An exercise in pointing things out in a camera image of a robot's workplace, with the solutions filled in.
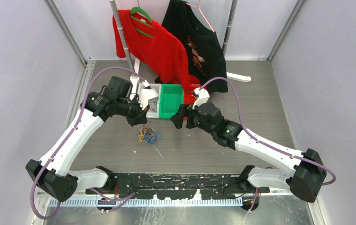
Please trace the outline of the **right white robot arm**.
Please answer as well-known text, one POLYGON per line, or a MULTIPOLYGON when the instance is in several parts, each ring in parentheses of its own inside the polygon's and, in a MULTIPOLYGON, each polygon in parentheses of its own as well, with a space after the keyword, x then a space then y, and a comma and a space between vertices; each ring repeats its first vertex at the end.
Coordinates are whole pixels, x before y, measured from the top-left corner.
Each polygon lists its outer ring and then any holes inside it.
POLYGON ((177 129, 182 128, 186 121, 186 128, 205 131, 220 146, 251 154, 275 167, 245 167, 239 180, 244 192, 263 187, 278 188, 313 203, 327 177, 327 168, 317 151, 286 148, 262 138, 239 123, 225 119, 213 103, 195 107, 182 104, 170 120, 177 129))

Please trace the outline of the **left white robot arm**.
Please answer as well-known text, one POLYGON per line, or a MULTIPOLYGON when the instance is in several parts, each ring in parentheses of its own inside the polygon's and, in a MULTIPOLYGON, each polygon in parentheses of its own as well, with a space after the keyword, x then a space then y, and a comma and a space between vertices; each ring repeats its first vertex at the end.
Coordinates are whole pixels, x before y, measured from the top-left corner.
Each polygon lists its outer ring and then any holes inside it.
POLYGON ((108 118, 123 116, 132 127, 147 123, 148 101, 157 93, 146 80, 142 83, 144 89, 133 96, 134 100, 128 97, 132 83, 117 76, 113 76, 100 92, 90 92, 82 102, 84 108, 77 111, 57 143, 40 160, 31 159, 27 163, 26 170, 36 186, 59 202, 90 188, 105 194, 113 192, 115 174, 105 167, 83 171, 70 168, 89 138, 108 118))

